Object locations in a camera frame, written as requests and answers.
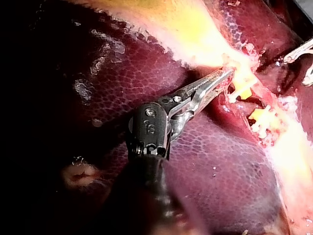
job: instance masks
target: dark red liver surface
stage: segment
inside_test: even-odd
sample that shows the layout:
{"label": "dark red liver surface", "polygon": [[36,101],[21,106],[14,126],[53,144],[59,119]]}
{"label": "dark red liver surface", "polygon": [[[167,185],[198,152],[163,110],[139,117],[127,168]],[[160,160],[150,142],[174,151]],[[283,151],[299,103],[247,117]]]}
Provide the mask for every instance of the dark red liver surface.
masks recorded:
{"label": "dark red liver surface", "polygon": [[[265,64],[299,41],[260,0],[242,1],[235,8],[216,2],[208,4],[211,14],[229,12],[238,25],[224,28],[224,33],[236,38],[242,32],[241,40],[254,43],[258,52],[266,48]],[[19,24],[11,28],[8,47],[12,84],[7,117],[13,123],[9,157],[17,167],[15,185],[20,185],[13,192],[23,195],[12,206],[17,205],[22,228],[32,234],[71,234],[92,219],[127,162],[123,130],[130,111],[197,78],[197,73],[173,61],[153,38],[148,43],[140,34],[125,33],[124,23],[104,13],[60,1],[44,1],[40,8],[32,4],[18,11],[23,22],[15,18]],[[220,17],[226,25],[230,21]],[[269,73],[276,69],[269,68]],[[260,76],[271,90],[289,71],[278,69],[277,77]],[[305,103],[306,97],[300,97]],[[244,126],[232,123],[236,114],[228,126],[216,122],[221,115],[232,115],[216,112],[220,105],[213,103],[187,125],[172,144],[170,163],[208,229],[242,233],[249,228],[251,234],[261,234],[281,209],[276,179],[262,149],[235,128]],[[92,125],[95,119],[103,122],[101,128]],[[102,177],[69,192],[58,174],[77,156],[96,165]]]}

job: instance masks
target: screw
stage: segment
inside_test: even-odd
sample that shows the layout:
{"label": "screw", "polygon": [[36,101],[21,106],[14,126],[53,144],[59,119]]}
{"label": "screw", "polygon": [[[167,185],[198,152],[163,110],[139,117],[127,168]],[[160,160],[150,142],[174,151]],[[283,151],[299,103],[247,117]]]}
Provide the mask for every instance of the screw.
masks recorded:
{"label": "screw", "polygon": [[176,95],[176,96],[174,97],[174,101],[175,101],[176,103],[181,103],[182,98],[181,98],[179,95]]}
{"label": "screw", "polygon": [[146,115],[148,117],[154,117],[156,115],[156,111],[152,108],[148,108],[148,109],[146,109]]}

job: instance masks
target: organ surface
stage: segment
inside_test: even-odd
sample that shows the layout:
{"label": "organ surface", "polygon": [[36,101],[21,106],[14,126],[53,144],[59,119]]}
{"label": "organ surface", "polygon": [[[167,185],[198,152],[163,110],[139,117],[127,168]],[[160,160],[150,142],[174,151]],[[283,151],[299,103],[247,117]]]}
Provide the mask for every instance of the organ surface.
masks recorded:
{"label": "organ surface", "polygon": [[[173,143],[177,184],[212,233],[312,231],[313,92],[301,85],[312,58],[276,60],[301,39],[263,1],[44,1],[28,14],[19,43],[31,55],[15,79],[36,122],[24,144],[50,149],[39,167],[65,172],[67,185],[51,179],[29,231],[72,233],[87,223],[127,162],[129,112],[221,66],[237,68],[233,84]],[[248,117],[268,105],[279,121],[260,139]],[[68,190],[72,174],[83,183]]]}

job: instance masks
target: metal jaw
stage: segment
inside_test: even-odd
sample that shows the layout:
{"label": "metal jaw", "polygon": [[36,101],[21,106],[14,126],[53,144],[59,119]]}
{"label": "metal jaw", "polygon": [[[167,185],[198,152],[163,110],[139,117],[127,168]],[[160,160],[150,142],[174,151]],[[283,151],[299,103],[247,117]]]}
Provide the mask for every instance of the metal jaw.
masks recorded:
{"label": "metal jaw", "polygon": [[[301,55],[304,54],[313,54],[313,38],[293,50],[292,52],[288,53],[284,57],[284,63],[290,64],[293,63],[295,60],[297,60]],[[306,75],[302,81],[303,86],[311,86],[313,84],[313,63],[309,67],[309,69],[306,72]]]}
{"label": "metal jaw", "polygon": [[217,70],[157,102],[141,105],[129,122],[129,158],[147,154],[169,158],[170,142],[223,91],[218,86],[233,73],[233,69]]}

